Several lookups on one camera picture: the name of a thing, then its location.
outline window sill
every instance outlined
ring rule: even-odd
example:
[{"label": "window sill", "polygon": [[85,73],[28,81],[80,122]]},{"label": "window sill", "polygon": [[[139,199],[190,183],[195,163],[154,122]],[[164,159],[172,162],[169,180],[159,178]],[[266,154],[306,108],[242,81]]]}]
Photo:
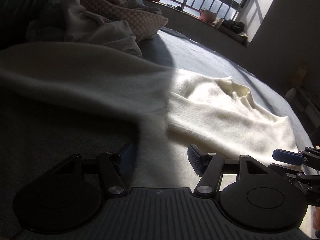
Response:
[{"label": "window sill", "polygon": [[191,17],[191,18],[193,18],[193,19],[195,19],[195,20],[198,20],[198,21],[200,21],[201,23],[206,24],[206,25],[214,28],[215,30],[218,30],[219,32],[227,35],[228,37],[230,37],[231,39],[233,39],[234,41],[236,41],[237,43],[241,44],[242,46],[244,46],[244,47],[246,47],[246,48],[247,48],[247,47],[249,46],[249,44],[250,44],[250,42],[248,42],[244,37],[242,37],[242,36],[234,33],[233,31],[229,30],[228,28],[226,28],[226,27],[224,27],[224,26],[220,26],[219,28],[216,28],[214,25],[209,24],[209,23],[207,23],[207,22],[204,22],[204,21],[200,20],[199,18],[195,17],[194,15],[189,14],[189,13],[187,13],[187,12],[183,12],[183,11],[177,10],[176,8],[173,8],[173,7],[171,7],[171,6],[168,6],[168,5],[163,4],[163,3],[160,3],[160,2],[152,2],[152,3],[158,4],[158,5],[161,5],[161,6],[165,6],[165,7],[168,7],[168,8],[170,8],[170,9],[172,9],[172,10],[175,10],[175,11],[177,11],[177,12],[179,12],[179,13],[183,13],[183,14],[185,14],[185,15],[188,15],[189,17]]}]

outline silver screw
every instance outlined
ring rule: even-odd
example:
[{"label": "silver screw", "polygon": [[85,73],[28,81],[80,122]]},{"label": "silver screw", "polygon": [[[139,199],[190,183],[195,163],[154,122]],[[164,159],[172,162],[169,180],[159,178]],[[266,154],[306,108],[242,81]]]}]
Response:
[{"label": "silver screw", "polygon": [[200,186],[197,188],[197,191],[202,194],[209,194],[213,190],[212,190],[212,187],[209,187],[209,186]]},{"label": "silver screw", "polygon": [[124,188],[120,187],[120,186],[113,186],[111,188],[109,188],[109,193],[114,194],[114,195],[119,195],[122,192],[124,192]]}]

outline ribbed black surface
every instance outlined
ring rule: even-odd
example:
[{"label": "ribbed black surface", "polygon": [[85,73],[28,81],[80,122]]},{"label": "ribbed black surface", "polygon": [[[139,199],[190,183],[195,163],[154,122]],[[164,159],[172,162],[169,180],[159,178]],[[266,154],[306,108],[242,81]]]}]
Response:
[{"label": "ribbed black surface", "polygon": [[188,188],[133,188],[111,199],[91,223],[73,232],[41,235],[23,231],[17,240],[303,240],[300,230],[261,234],[246,231],[223,217],[210,199],[191,195]]}]

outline wall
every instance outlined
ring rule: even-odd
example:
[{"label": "wall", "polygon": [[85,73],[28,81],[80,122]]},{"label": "wall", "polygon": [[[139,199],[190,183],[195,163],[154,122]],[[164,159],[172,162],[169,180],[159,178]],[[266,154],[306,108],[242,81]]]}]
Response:
[{"label": "wall", "polygon": [[251,42],[257,33],[264,17],[272,4],[273,0],[249,0],[245,9],[240,15],[239,21],[245,24],[244,31],[248,34],[248,41]]},{"label": "wall", "polygon": [[278,92],[299,64],[307,65],[305,87],[320,94],[320,0],[273,0],[248,48],[191,16],[157,6],[169,18],[168,28],[221,53]]}]

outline circular black cover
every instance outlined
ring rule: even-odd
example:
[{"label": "circular black cover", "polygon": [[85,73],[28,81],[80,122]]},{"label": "circular black cover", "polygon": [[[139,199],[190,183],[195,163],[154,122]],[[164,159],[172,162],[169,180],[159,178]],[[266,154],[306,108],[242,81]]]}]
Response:
[{"label": "circular black cover", "polygon": [[228,185],[219,202],[233,221],[262,232],[299,226],[308,206],[304,194],[294,185],[265,174]]},{"label": "circular black cover", "polygon": [[60,233],[89,221],[100,209],[98,189],[79,176],[51,175],[23,188],[13,200],[20,223],[44,233]]}]

